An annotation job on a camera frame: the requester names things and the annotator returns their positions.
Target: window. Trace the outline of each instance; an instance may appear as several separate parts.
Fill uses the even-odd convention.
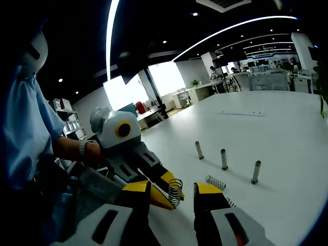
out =
[[[223,72],[223,73],[228,73],[228,72],[227,72],[227,69],[226,69],[226,66],[221,67],[221,68],[222,68],[222,72]]]
[[[139,75],[135,75],[125,85],[121,76],[104,83],[104,89],[112,109],[117,111],[130,103],[145,102],[148,99],[144,87],[139,83]]]
[[[185,88],[182,76],[174,62],[160,63],[149,66],[149,71],[154,79],[160,96],[165,96],[180,88]]]
[[[227,67],[228,67],[228,73],[233,74],[233,72],[231,71],[231,68],[235,67],[234,63],[228,63]]]

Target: coil spring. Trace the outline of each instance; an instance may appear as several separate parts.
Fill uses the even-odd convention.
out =
[[[231,201],[230,198],[227,197],[226,199],[227,199],[227,202],[229,203],[230,207],[232,207],[232,208],[236,207],[236,204],[233,201]]]
[[[222,191],[226,188],[226,184],[225,183],[223,183],[222,181],[220,181],[220,180],[218,180],[218,179],[216,179],[216,178],[213,178],[212,176],[207,176],[206,177],[206,182],[207,183],[210,183],[211,185],[214,185],[214,186],[216,186],[217,188],[219,188],[219,189],[221,189]]]
[[[183,183],[180,179],[173,178],[169,182],[169,201],[177,207],[180,204]]]

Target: ceiling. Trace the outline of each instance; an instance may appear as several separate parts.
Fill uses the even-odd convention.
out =
[[[106,30],[110,2],[62,2],[45,22],[43,33],[48,42],[49,55],[37,80],[47,99],[65,98],[74,103],[107,81],[107,75],[102,71],[106,70]],[[323,45],[318,35],[320,26],[313,26],[313,22],[321,20],[320,14],[311,11],[320,8],[320,3],[313,4],[316,1],[312,1],[310,6],[301,6],[298,1],[281,1],[279,10],[275,2],[252,0],[250,4],[220,13],[195,0],[120,0],[113,27],[110,59],[111,65],[117,65],[117,69],[111,75],[125,74],[131,67],[135,69],[132,73],[137,73],[144,66],[170,61],[221,29],[271,15],[295,16],[299,20],[267,19],[230,29],[191,49],[176,62],[197,58],[198,54],[208,51],[222,51],[225,57],[246,54],[245,50],[247,53],[257,52],[263,46],[243,48],[291,42],[291,33],[297,32],[297,29],[306,33],[314,44]],[[268,46],[295,51],[291,44]],[[121,54],[127,54],[128,59],[119,58]]]

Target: blue shirt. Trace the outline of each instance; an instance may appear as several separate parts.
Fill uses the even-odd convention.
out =
[[[22,77],[22,67],[9,90],[3,132],[5,136],[5,172],[9,186],[22,189],[36,172],[44,154],[53,154],[64,122],[45,100],[35,75]]]

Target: floor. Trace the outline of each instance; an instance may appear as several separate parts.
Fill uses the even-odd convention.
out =
[[[169,112],[167,112],[168,117],[171,117],[171,116],[173,116],[173,115],[179,113],[179,112],[182,111],[182,110],[183,110],[183,109],[172,109],[172,110],[170,110]],[[142,129],[141,132],[145,132],[145,131],[146,131],[147,129],[149,129],[149,128]]]
[[[177,113],[179,113],[180,111],[182,111],[183,109],[172,109],[169,112],[167,112],[168,116],[171,117]]]

